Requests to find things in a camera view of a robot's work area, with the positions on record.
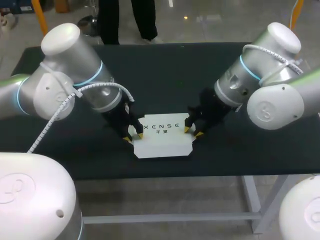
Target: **white paper sheet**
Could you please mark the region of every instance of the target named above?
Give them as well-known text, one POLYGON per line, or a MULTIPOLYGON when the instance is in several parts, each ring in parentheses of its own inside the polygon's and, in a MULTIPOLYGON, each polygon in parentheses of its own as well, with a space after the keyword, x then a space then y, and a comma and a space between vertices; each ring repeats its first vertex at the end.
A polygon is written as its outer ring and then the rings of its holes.
POLYGON ((143 124, 143 139, 137 136, 133 126, 129 127, 134 154, 139 159, 187 156, 193 148, 194 126, 184 133, 187 113, 152 114, 140 118, 143 124))

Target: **yellow pole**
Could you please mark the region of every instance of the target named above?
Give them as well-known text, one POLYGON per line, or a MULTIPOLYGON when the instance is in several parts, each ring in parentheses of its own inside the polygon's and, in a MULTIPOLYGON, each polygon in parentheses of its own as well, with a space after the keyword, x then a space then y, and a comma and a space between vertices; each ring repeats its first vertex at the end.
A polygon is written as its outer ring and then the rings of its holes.
POLYGON ((299 15, 301 13, 302 6, 304 5, 304 0, 297 0, 293 9, 292 9, 292 14, 290 18, 290 26, 289 28, 293 30, 296 26, 296 22, 299 18, 299 15))
POLYGON ((32 5, 34 8, 35 14, 38 18, 41 31, 42 31, 43 35, 46 35, 48 32, 48 26, 47 26, 44 12, 42 11, 42 8, 40 5, 40 0, 32 0, 32 5))

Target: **person's leg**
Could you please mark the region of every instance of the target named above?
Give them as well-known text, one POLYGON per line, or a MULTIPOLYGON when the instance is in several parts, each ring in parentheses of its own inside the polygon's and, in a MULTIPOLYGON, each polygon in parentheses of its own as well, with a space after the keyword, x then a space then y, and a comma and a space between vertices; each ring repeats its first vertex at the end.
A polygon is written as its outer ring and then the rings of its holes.
POLYGON ((119 44, 119 1, 100 0, 97 20, 98 31, 104 44, 119 44))
POLYGON ((158 35, 155 0, 131 0, 131 3, 141 37, 151 41, 158 35))

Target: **tiled floor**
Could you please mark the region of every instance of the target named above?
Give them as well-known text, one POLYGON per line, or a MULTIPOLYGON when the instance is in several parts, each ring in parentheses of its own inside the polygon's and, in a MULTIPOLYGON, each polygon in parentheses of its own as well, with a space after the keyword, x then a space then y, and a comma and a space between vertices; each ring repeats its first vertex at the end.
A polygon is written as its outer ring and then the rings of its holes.
MULTIPOLYGON (((252 41, 269 23, 288 24, 296 0, 155 0, 159 36, 166 43, 252 41)), ((76 23, 88 8, 70 14, 45 13, 49 28, 76 23)), ((305 0, 296 34, 301 56, 314 68, 320 63, 320 2, 305 0)), ((120 0, 121 44, 141 44, 130 0, 120 0)), ((18 17, 17 26, 0 37, 3 56, 0 79, 10 76, 23 50, 39 46, 42 33, 34 14, 18 17)), ((97 39, 88 39, 96 43, 97 39)), ((275 177, 256 178, 263 199, 275 177)), ((85 216, 147 213, 201 213, 244 211, 238 177, 125 179, 76 182, 85 216)), ((89 225, 88 239, 104 240, 281 240, 275 221, 263 235, 252 235, 250 224, 240 222, 173 222, 89 225)))

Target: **black table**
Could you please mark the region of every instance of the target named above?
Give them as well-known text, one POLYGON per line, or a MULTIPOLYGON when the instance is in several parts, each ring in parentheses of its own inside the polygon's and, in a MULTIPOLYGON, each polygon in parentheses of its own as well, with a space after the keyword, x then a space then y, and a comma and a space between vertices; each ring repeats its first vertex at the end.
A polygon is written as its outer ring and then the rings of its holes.
MULTIPOLYGON (((199 92, 241 54, 245 43, 97 46, 116 81, 145 114, 185 113, 199 92)), ((13 74, 31 74, 43 59, 40 47, 24 51, 13 74)), ((26 152, 46 121, 19 116, 0 121, 0 152, 26 152)), ((76 180, 183 176, 284 175, 320 172, 317 115, 279 130, 251 123, 246 107, 230 113, 185 157, 137 159, 133 147, 109 128, 82 99, 56 122, 35 153, 61 163, 76 180)))

